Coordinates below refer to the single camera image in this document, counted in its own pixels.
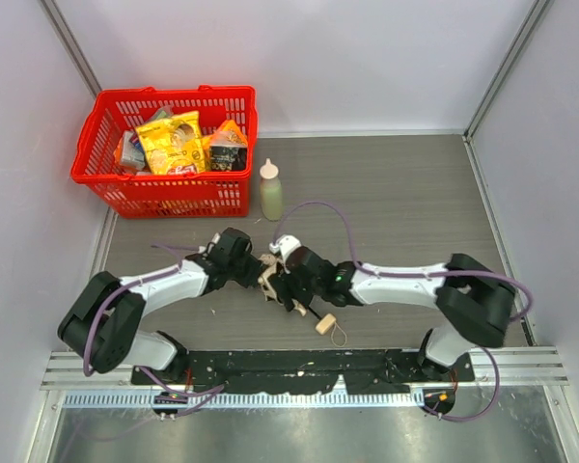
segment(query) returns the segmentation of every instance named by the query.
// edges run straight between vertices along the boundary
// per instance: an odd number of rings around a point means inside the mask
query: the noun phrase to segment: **basket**
[[[240,172],[182,176],[125,175],[114,149],[127,129],[147,121],[161,106],[174,114],[197,110],[204,135],[233,119],[248,138],[247,167]],[[235,217],[249,212],[249,176],[258,134],[255,89],[210,87],[197,90],[106,90],[84,123],[70,170],[125,218]]]

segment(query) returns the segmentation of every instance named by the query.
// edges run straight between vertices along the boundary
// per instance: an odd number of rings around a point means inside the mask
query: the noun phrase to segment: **white bottle cap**
[[[279,168],[270,162],[270,158],[266,158],[266,163],[260,167],[260,177],[264,180],[272,180],[279,175]]]

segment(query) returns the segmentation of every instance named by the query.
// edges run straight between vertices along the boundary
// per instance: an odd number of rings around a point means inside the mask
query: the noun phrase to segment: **table surface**
[[[502,263],[460,136],[392,136],[262,139],[258,141],[247,217],[119,219],[106,268],[114,275],[138,275],[173,263],[150,244],[204,245],[216,232],[235,227],[248,233],[254,253],[267,252],[276,224],[262,218],[257,170],[270,157],[279,166],[285,206],[325,200],[349,219],[362,261],[415,266],[468,254],[494,271]],[[343,222],[322,206],[290,217],[285,232],[332,262],[349,259]],[[418,347],[426,331],[444,321],[423,307],[377,304],[335,308],[347,332],[347,347]],[[151,313],[142,322],[192,349],[334,348],[315,331],[312,316],[287,313],[264,302],[257,289],[234,283],[204,297],[182,300]],[[335,341],[343,336],[337,333]],[[508,346],[527,345],[520,323],[509,327]]]

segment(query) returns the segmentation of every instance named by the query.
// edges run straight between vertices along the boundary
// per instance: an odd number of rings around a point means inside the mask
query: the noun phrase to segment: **white backdrop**
[[[262,132],[460,132],[532,0],[58,4],[105,88],[251,84]]]
[[[476,137],[538,340],[579,396],[579,0],[553,2]]]
[[[0,2],[0,463],[24,461],[58,323],[87,280],[104,206],[69,169],[92,109],[37,2]]]

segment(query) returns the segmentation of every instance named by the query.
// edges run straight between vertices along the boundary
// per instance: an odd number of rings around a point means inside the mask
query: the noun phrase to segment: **plastic bottle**
[[[272,221],[279,220],[283,216],[283,194],[281,180],[279,180],[279,168],[266,159],[266,163],[260,168],[260,202],[262,203],[263,216]]]

